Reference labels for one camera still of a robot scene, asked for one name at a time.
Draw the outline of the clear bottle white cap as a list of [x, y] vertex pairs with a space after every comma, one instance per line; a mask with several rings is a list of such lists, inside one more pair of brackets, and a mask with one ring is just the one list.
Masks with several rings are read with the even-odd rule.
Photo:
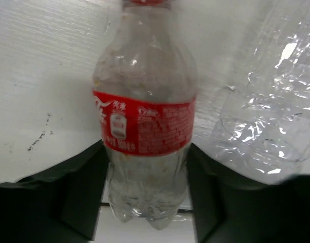
[[252, 39], [247, 85], [227, 97], [210, 156], [266, 185], [310, 158], [310, 1], [274, 1]]

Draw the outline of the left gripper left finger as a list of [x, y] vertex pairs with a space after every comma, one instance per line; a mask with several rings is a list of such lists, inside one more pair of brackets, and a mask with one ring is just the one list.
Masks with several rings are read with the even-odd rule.
[[102, 142], [44, 171], [0, 183], [0, 242], [90, 242], [108, 158]]

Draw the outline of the red label cola bottle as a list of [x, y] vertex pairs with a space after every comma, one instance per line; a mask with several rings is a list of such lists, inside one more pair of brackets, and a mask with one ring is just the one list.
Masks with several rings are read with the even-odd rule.
[[177, 35], [172, 5], [122, 1], [118, 29], [93, 73], [112, 212], [157, 230], [186, 197], [197, 96], [196, 64]]

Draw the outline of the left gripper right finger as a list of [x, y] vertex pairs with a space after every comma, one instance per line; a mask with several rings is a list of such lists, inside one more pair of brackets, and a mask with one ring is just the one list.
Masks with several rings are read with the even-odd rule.
[[187, 174], [197, 242], [310, 242], [310, 175], [265, 185], [196, 145]]

